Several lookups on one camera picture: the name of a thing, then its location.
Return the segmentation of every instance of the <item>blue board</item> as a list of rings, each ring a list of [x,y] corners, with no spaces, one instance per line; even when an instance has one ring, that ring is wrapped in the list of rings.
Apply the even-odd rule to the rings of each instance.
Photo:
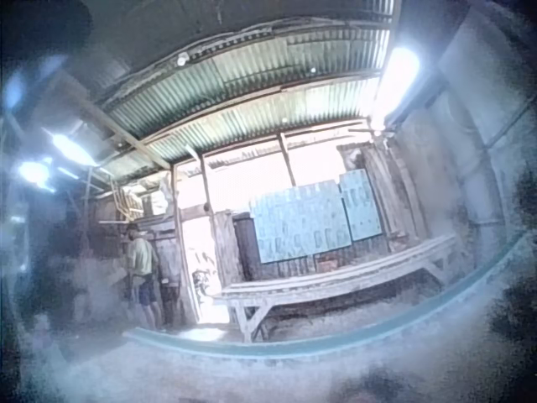
[[[339,186],[351,226],[352,240],[358,241],[382,233],[366,170],[351,170],[340,175]]]
[[[262,263],[295,259],[352,243],[341,194],[324,181],[250,202]]]

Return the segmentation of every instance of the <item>light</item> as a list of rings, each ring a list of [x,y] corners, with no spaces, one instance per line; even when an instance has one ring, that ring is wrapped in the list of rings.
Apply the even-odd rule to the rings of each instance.
[[[179,67],[182,67],[186,64],[186,62],[190,60],[190,56],[186,52],[179,53],[179,56],[177,56],[177,65]]]
[[[23,162],[18,173],[28,182],[42,186],[49,179],[49,168],[39,162]]]
[[[58,171],[61,172],[62,174],[65,174],[67,176],[70,176],[71,178],[73,179],[80,179],[78,176],[76,176],[75,174],[73,174],[70,170],[67,170],[65,168],[58,168]]]
[[[45,189],[46,191],[49,191],[50,193],[56,193],[56,189],[48,186],[46,183],[38,183],[37,186],[41,189]]]
[[[401,103],[419,70],[420,61],[413,52],[405,48],[392,51],[373,106],[373,129],[384,129],[384,119]]]
[[[53,134],[52,143],[69,160],[81,165],[97,166],[93,158],[80,145],[68,139],[63,134]]]
[[[16,224],[24,224],[26,222],[24,217],[21,217],[21,216],[11,216],[9,218],[9,221],[14,222]]]
[[[355,132],[354,139],[357,141],[357,143],[368,143],[369,140],[371,140],[371,133],[369,132]]]

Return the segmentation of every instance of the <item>fluorescent light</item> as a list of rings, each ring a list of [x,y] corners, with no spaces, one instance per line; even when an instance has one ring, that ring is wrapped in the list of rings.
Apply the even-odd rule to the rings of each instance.
[[[70,176],[71,178],[73,179],[80,179],[78,176],[76,176],[75,174],[73,174],[70,170],[67,170],[65,168],[58,168],[58,171],[63,173],[63,174],[66,174],[67,176]]]
[[[53,134],[52,143],[69,160],[81,165],[97,166],[93,158],[80,145],[68,139],[63,134]]]
[[[23,162],[18,173],[28,182],[43,185],[49,179],[49,168],[39,162]]]
[[[413,52],[405,48],[392,51],[373,106],[373,129],[384,129],[384,119],[401,103],[419,70],[420,61]]]
[[[56,189],[48,186],[46,183],[38,183],[37,186],[40,187],[41,189],[45,189],[46,191],[49,191],[50,193],[56,193]]]

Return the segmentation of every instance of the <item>wooden structure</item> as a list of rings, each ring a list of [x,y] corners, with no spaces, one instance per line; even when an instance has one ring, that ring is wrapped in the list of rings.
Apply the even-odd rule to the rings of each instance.
[[[235,310],[244,341],[251,343],[259,325],[273,306],[342,296],[398,279],[417,270],[427,270],[441,284],[445,284],[445,272],[450,256],[455,252],[455,236],[446,235],[372,262],[329,273],[229,285],[215,297],[215,303]],[[255,310],[253,314],[248,315],[252,310]]]

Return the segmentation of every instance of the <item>wooden rafter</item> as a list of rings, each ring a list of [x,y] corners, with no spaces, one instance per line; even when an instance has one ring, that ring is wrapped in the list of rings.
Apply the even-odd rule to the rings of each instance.
[[[125,130],[121,125],[119,125],[114,119],[110,118],[106,113],[104,113],[98,106],[96,106],[92,101],[85,97],[84,93],[86,89],[84,86],[78,82],[76,78],[70,76],[69,74],[63,72],[62,78],[68,84],[68,87],[72,90],[70,94],[73,99],[80,105],[80,107],[92,115],[97,122],[101,125],[111,129],[115,134],[120,136],[122,139],[131,144],[135,149],[140,153],[145,155],[149,160],[164,168],[169,170],[170,164],[164,160],[160,155],[156,154],[153,150],[149,149],[145,144],[136,139],[132,134]]]

